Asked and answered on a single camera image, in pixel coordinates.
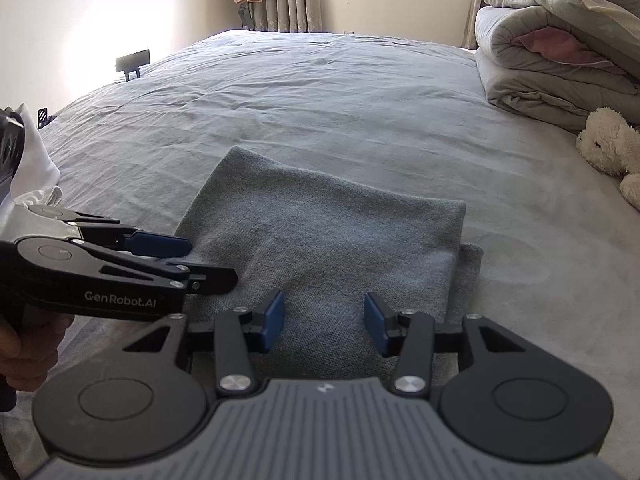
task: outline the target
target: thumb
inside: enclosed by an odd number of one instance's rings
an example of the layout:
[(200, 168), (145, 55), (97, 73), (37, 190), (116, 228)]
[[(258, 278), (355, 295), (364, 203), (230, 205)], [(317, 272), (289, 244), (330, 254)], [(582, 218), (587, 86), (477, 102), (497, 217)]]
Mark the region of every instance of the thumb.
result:
[(20, 353), (20, 337), (0, 316), (0, 359), (12, 359)]

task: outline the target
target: black handle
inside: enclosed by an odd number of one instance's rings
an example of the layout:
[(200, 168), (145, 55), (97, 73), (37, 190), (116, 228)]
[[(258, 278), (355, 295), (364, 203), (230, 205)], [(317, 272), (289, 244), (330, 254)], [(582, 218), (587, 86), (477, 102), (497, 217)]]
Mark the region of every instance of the black handle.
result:
[[(11, 327), (20, 333), (24, 317), (24, 302), (11, 293), (0, 290), (0, 308), (2, 316)], [(10, 412), (15, 408), (17, 397), (15, 390), (6, 383), (6, 378), (0, 376), (0, 413)]]

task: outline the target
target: stack of bedding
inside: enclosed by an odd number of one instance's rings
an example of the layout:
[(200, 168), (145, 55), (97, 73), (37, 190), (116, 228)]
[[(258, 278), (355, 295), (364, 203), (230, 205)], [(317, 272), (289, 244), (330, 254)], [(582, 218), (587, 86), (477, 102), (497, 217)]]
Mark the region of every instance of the stack of bedding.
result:
[(599, 107), (640, 124), (640, 0), (483, 1), (476, 62), (489, 102), (572, 132)]

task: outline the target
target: human hand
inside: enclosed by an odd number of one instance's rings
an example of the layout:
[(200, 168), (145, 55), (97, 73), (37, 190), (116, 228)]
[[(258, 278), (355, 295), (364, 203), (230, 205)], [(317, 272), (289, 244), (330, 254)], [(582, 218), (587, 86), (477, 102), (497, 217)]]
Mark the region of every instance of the human hand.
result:
[(24, 392), (34, 392), (47, 379), (47, 373), (58, 362), (58, 345), (71, 326), (74, 316), (38, 311), (40, 328), (15, 330), (0, 318), (0, 375), (6, 383)]

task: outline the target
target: teddy bear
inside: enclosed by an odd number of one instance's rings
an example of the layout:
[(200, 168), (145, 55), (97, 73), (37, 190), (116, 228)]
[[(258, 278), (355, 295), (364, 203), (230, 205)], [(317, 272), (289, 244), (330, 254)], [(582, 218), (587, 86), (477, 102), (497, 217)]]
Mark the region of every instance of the teddy bear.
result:
[(580, 154), (596, 170), (625, 175), (622, 196), (640, 210), (640, 133), (610, 108), (598, 108), (587, 118), (575, 141)]

